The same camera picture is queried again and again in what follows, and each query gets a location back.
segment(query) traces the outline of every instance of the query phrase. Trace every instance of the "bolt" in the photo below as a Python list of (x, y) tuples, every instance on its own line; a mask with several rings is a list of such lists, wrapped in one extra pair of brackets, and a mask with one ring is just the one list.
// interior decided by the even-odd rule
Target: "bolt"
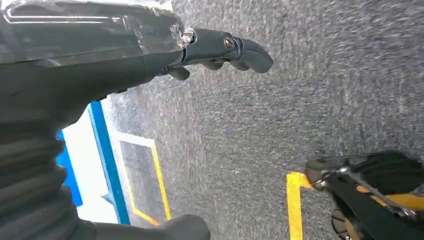
[(327, 187), (327, 182), (324, 181), (324, 180), (318, 180), (318, 181), (313, 183), (313, 186), (318, 190), (322, 190), (325, 187)]
[(233, 46), (234, 46), (234, 39), (233, 39), (233, 36), (231, 36), (231, 35), (226, 35), (226, 36), (224, 37), (224, 45), (225, 45), (226, 49), (228, 49), (228, 50), (232, 49), (232, 48), (233, 48)]

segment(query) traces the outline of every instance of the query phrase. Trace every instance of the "clear plastic wrap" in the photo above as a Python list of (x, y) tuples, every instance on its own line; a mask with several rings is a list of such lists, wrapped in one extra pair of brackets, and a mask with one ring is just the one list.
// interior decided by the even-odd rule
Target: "clear plastic wrap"
[(74, 64), (179, 51), (184, 25), (169, 0), (0, 0), (0, 64)]

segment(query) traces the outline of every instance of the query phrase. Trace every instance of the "white surface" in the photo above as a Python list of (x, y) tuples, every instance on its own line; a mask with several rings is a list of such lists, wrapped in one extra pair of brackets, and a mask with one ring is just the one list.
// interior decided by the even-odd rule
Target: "white surface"
[(82, 197), (79, 217), (118, 223), (114, 206), (102, 198), (109, 191), (88, 111), (84, 111), (78, 122), (65, 128), (63, 135)]

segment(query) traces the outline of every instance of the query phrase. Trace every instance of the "yellow line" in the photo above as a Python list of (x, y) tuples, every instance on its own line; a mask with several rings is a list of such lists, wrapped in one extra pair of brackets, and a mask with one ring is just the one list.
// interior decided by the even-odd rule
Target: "yellow line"
[(157, 181), (159, 182), (160, 193), (162, 195), (163, 209), (165, 210), (166, 219), (170, 220), (171, 209), (168, 203), (167, 192), (165, 191), (164, 178), (162, 176), (161, 165), (159, 163), (158, 151), (156, 150), (156, 144), (153, 142), (151, 148), (151, 155), (153, 156), (154, 167), (156, 168)]
[(126, 188), (128, 189), (129, 205), (131, 207), (131, 211), (134, 214), (136, 214), (139, 217), (141, 217), (142, 219), (144, 219), (147, 222), (149, 222), (150, 224), (152, 224), (154, 226), (159, 226), (160, 223), (158, 221), (156, 221), (155, 219), (153, 219), (149, 215), (147, 215), (144, 212), (142, 212), (139, 209), (137, 209), (137, 207), (136, 207), (136, 201), (134, 200), (134, 196), (133, 196), (133, 190), (131, 189), (130, 180), (128, 179), (127, 169), (125, 168), (124, 160), (123, 160), (123, 157), (122, 157), (122, 149), (121, 149), (121, 146), (119, 144), (117, 144), (117, 145), (118, 145), (117, 146), (117, 148), (118, 148), (118, 154), (120, 154), (120, 156), (118, 157), (118, 159), (119, 159), (120, 164), (122, 166), (122, 173), (123, 173), (123, 176), (124, 176), (124, 182), (125, 182)]
[(142, 219), (146, 220), (147, 222), (149, 222), (150, 224), (154, 225), (154, 226), (159, 226), (159, 222), (156, 221), (155, 219), (153, 219), (152, 217), (150, 217), (149, 215), (145, 214), (144, 212), (140, 211), (137, 209), (135, 201), (134, 201), (134, 196), (133, 196), (133, 192), (131, 191), (131, 189), (129, 189), (128, 191), (129, 193), (129, 203), (131, 205), (131, 210), (134, 214), (140, 216)]
[(289, 173), (286, 181), (290, 240), (303, 240), (301, 187), (312, 188), (312, 186), (307, 177), (300, 172)]
[(171, 209), (168, 203), (167, 192), (165, 190), (164, 178), (162, 176), (161, 164), (159, 163), (158, 151), (156, 150), (155, 140), (151, 138), (135, 136), (135, 135), (123, 133), (123, 132), (116, 132), (115, 135), (121, 141), (140, 145), (140, 146), (145, 146), (151, 149), (151, 155), (153, 157), (154, 167), (156, 168), (156, 176), (157, 176), (157, 181), (159, 183), (160, 194), (162, 195), (163, 209), (165, 211), (166, 219), (170, 220), (172, 218)]

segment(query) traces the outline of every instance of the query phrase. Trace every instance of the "blue stripe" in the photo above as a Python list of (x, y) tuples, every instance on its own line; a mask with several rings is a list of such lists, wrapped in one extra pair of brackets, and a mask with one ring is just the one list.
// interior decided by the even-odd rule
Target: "blue stripe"
[(117, 164), (115, 162), (114, 152), (112, 150), (111, 140), (109, 138), (108, 128), (106, 126), (102, 104), (97, 101), (92, 102), (88, 106), (88, 113), (91, 118), (94, 137), (97, 142), (98, 153), (100, 154), (107, 187), (109, 188), (107, 198), (115, 208), (118, 222), (120, 224), (129, 225), (130, 217), (128, 215), (127, 205), (125, 204), (125, 198), (118, 174)]
[[(65, 140), (64, 134), (62, 131), (59, 132), (57, 138), (60, 140)], [(66, 186), (70, 188), (70, 193), (72, 195), (72, 200), (75, 206), (79, 207), (83, 205), (83, 200), (81, 199), (80, 189), (78, 188), (77, 179), (75, 178), (74, 168), (72, 167), (71, 159), (69, 157), (68, 148), (64, 146), (62, 154), (56, 158), (56, 163), (66, 169), (67, 177), (64, 182)]]

